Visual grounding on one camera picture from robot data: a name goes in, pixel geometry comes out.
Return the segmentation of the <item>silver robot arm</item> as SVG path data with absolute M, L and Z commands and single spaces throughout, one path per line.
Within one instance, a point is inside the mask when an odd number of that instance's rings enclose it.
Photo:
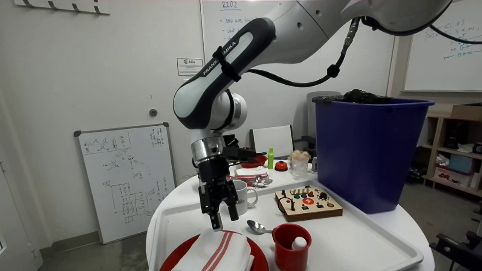
M 220 206 L 238 218 L 238 194 L 223 155 L 223 134 L 241 126 L 246 99 L 230 90 L 241 75 L 265 75 L 265 63 L 300 63 L 315 54 L 340 27 L 362 22 L 393 36 L 429 27 L 452 0 L 279 0 L 274 10 L 246 22 L 209 61 L 173 95 L 178 120 L 194 132 L 193 164 L 200 179 L 200 209 L 215 230 Z

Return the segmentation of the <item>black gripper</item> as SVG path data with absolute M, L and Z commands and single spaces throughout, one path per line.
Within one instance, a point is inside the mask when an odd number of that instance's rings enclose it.
M 196 164 L 200 180 L 199 198 L 203 213 L 209 213 L 214 230 L 223 228 L 218 206 L 227 204 L 232 221 L 238 219 L 237 191 L 229 179 L 229 162 L 224 156 L 215 155 Z

